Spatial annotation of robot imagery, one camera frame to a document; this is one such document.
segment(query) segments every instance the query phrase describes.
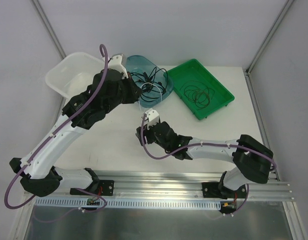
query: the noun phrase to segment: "green plastic tray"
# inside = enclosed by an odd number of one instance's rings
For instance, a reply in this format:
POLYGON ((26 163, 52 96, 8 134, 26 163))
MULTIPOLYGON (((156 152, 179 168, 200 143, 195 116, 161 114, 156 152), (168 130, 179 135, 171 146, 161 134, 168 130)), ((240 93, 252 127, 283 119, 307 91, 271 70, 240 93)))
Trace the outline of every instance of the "green plastic tray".
POLYGON ((174 81, 174 91, 199 120, 206 118, 221 107, 227 106, 235 99, 233 94, 196 59, 189 60, 167 72, 174 81), (206 93, 209 91, 208 106, 204 107, 197 103, 206 104, 208 102, 205 100, 206 94, 199 94, 197 89, 206 93))

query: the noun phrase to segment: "robotic arm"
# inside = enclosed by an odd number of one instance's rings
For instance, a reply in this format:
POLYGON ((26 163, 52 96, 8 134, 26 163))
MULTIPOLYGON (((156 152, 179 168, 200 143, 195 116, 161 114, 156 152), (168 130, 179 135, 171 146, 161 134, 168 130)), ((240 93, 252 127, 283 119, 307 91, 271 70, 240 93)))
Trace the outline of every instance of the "robotic arm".
POLYGON ((132 104, 138 101, 141 89, 136 86, 124 68, 123 61, 122 54, 111 58, 101 89, 81 113, 57 134, 53 134, 55 129, 75 114, 96 91, 104 70, 94 76, 93 83, 87 86, 86 91, 69 100, 53 129, 31 153, 23 158, 13 158, 10 161, 10 166, 15 173, 28 165, 21 173, 20 181, 26 191, 39 197, 45 197, 58 188, 71 188, 71 194, 75 194, 74 188, 97 194, 99 179, 90 168, 68 170, 54 167, 54 164, 73 141, 88 131, 96 122, 104 119, 106 114, 115 107, 119 104, 132 104), (53 139, 43 146, 31 162, 28 162, 32 154, 50 137, 53 139))
POLYGON ((214 189, 209 188, 208 191, 215 197, 227 199, 247 183, 267 183, 272 162, 269 160, 273 152, 251 136, 242 134, 239 139, 226 141, 201 140, 176 134, 167 122, 160 122, 158 112, 153 109, 146 111, 144 118, 143 128, 140 126, 136 129, 136 136, 145 150, 144 144, 156 143, 176 159, 209 158, 236 165, 234 169, 223 173, 214 189))

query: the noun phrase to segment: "tangled wire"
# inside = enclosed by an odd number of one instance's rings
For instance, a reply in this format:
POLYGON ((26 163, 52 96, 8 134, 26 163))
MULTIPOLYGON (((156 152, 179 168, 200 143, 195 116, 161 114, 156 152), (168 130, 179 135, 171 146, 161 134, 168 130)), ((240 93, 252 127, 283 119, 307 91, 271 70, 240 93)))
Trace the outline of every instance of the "tangled wire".
POLYGON ((154 102, 157 99, 161 98, 160 94, 164 95, 166 93, 166 88, 168 85, 168 73, 166 69, 154 67, 149 75, 147 75, 146 72, 144 73, 131 72, 130 75, 133 77, 133 79, 135 77, 137 78, 135 79, 136 83, 140 83, 141 85, 145 83, 150 83, 150 84, 145 84, 142 86, 142 94, 140 98, 144 102, 148 102, 148 103, 154 102), (160 81, 159 82, 155 81, 156 75, 159 71, 166 72, 166 86, 163 86, 162 82, 160 81), (161 90, 161 92, 158 91, 157 89, 153 89, 154 86, 158 87, 161 90))
POLYGON ((200 81, 188 81, 186 82, 180 90, 184 88, 184 96, 192 103, 194 103, 198 110, 202 110, 209 106, 210 101, 213 99, 215 95, 215 90, 208 87, 204 83, 200 81))

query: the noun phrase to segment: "black cable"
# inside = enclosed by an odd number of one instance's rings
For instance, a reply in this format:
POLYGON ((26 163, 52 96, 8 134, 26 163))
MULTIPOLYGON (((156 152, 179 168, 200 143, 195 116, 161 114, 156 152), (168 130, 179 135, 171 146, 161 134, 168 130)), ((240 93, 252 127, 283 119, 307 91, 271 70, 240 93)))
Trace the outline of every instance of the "black cable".
POLYGON ((156 66, 156 67, 154 67, 154 68, 152 69, 152 71, 150 72, 149 75, 147 75, 146 72, 144 72, 144 73, 131 72, 130 75, 131 75, 132 77, 137 77, 137 78, 138 78, 138 79, 134 80, 136 83, 141 83, 141 84, 150 83, 150 84, 146 84, 146 85, 143 85, 143 86, 142 86, 142 91, 143 91, 143 92, 142 92, 140 98, 141 98, 144 102, 150 103, 150 102, 154 102, 154 101, 156 101, 156 99, 159 99, 159 98, 160 98, 160 96, 158 96, 158 97, 148 96, 148 95, 146 95, 145 93, 148 93, 148 94, 151 93, 151 92, 160 93, 160 94, 162 94, 162 96, 163 96, 165 93, 167 93, 166 88, 167 88, 167 86, 168 86, 168 80, 169 80, 169 78, 168 78, 167 70, 164 69, 164 68, 159 68, 159 69, 158 69, 158 67, 156 66), (166 86, 163 86, 163 84, 162 84, 161 82, 155 82, 156 75, 157 75, 157 73, 160 72, 160 71, 165 71, 165 72, 166 72, 166 86), (153 89, 154 86, 153 86, 152 84, 155 85, 156 87, 158 87, 158 88, 161 90, 161 92, 158 92, 158 91, 154 90, 154 89, 153 89))
POLYGON ((184 88, 184 96, 191 102, 194 103, 196 105, 196 107, 198 108, 198 110, 202 110, 206 107, 209 106, 210 101, 212 100, 212 98, 215 95, 215 90, 208 87, 206 84, 204 84, 203 82, 200 81, 188 81, 186 82, 181 88, 180 90, 185 86, 184 88), (197 85, 187 85, 188 83, 199 83, 205 86, 204 89, 201 89, 199 86, 197 85))

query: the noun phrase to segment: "white plastic bin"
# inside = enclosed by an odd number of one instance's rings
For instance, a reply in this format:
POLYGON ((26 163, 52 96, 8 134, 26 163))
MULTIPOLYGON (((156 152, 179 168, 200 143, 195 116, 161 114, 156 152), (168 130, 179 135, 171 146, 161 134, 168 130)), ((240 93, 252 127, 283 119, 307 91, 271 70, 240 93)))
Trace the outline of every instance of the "white plastic bin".
POLYGON ((84 52, 68 55, 46 74, 46 84, 63 97, 70 99, 85 91, 94 75, 104 69, 103 60, 84 52))

